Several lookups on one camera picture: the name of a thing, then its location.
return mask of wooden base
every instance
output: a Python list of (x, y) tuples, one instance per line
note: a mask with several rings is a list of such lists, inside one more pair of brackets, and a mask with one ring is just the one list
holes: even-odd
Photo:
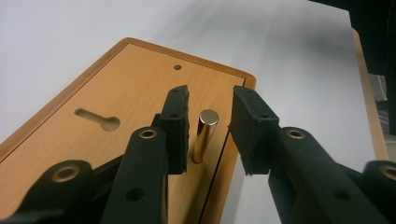
[[(255, 78), (132, 38), (121, 40), (0, 146), (0, 218), (17, 209), (51, 165), (84, 160), (95, 168), (121, 155), (131, 133), (149, 126), (167, 92), (181, 85), (191, 96), (190, 150), (188, 172), (169, 178), (169, 222), (219, 222), (237, 157), (227, 138), (233, 86), (254, 88)], [(219, 124), (204, 162), (194, 164), (198, 116), (205, 109), (219, 114)], [(101, 126), (106, 120), (110, 126)]]

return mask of wood grain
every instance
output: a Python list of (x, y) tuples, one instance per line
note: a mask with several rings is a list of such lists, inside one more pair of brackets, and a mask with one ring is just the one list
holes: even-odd
[(361, 48), (361, 39), (358, 32), (353, 30), (353, 40), (355, 43), (356, 55), (361, 72), (361, 85), (363, 87), (364, 101), (366, 103), (367, 117), (369, 119), (371, 136), (375, 149), (375, 157), (380, 161), (388, 161), (389, 154), (385, 145), (384, 134), (382, 133), (381, 124), (379, 123), (378, 112), (376, 111), (373, 89), (371, 87), (369, 74), (367, 72), (366, 61), (364, 60), (363, 50)]
[[(176, 64), (182, 69), (175, 70)], [(149, 126), (154, 114), (161, 112), (167, 92), (188, 85), (188, 172), (169, 178), (169, 221), (197, 223), (207, 198), (213, 206), (222, 207), (225, 202), (228, 191), (216, 193), (221, 200), (212, 199), (210, 195), (214, 194), (208, 196), (211, 183), (220, 179), (224, 185), (231, 182), (237, 153), (222, 150), (231, 118), (233, 86), (253, 88), (254, 84), (253, 76), (218, 63), (132, 38), (121, 40), (1, 145), (0, 176), (5, 181), (0, 185), (0, 218), (15, 211), (26, 191), (51, 165), (84, 160), (95, 168), (118, 157), (131, 133)], [(120, 127), (106, 132), (97, 123), (77, 116), (78, 109), (104, 118), (116, 117)], [(191, 152), (198, 115), (204, 109), (217, 111), (219, 124), (204, 162), (194, 164)], [(223, 160), (231, 164), (226, 166), (229, 169), (221, 168)]]

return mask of metal cylinder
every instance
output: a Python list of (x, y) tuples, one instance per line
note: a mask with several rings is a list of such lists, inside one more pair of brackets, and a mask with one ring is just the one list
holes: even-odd
[(197, 139), (192, 155), (193, 162), (201, 163), (203, 161), (207, 145), (209, 144), (218, 122), (219, 115), (213, 110), (204, 110), (199, 115)]

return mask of black metal bracket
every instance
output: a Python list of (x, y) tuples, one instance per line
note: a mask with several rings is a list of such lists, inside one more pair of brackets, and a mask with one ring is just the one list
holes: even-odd
[(50, 167), (0, 223), (167, 223), (167, 177), (187, 168), (188, 101), (187, 86), (170, 90), (152, 126), (95, 170), (85, 161)]
[(282, 223), (396, 222), (394, 162), (372, 161), (361, 175), (336, 163), (307, 131), (277, 124), (257, 92), (234, 87), (233, 140), (247, 174), (270, 173)]

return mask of screw hole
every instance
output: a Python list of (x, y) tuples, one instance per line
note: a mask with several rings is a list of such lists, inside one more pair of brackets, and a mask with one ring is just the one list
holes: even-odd
[(59, 168), (53, 175), (52, 181), (56, 183), (63, 183), (73, 179), (79, 173), (79, 168), (75, 164)]
[(396, 167), (390, 165), (382, 165), (380, 169), (381, 169), (381, 173), (384, 176), (396, 180)]
[(294, 138), (294, 139), (305, 138), (305, 134), (300, 131), (297, 131), (297, 130), (287, 130), (286, 133), (289, 137)]
[(343, 189), (334, 189), (332, 191), (332, 196), (334, 196), (334, 198), (339, 199), (341, 201), (350, 200), (349, 194), (346, 193)]
[(131, 202), (139, 201), (145, 195), (145, 191), (141, 188), (133, 188), (128, 190), (125, 197)]
[(157, 132), (155, 132), (154, 130), (148, 129), (148, 130), (144, 130), (142, 131), (139, 136), (141, 138), (145, 138), (145, 139), (150, 139), (153, 138), (157, 135)]

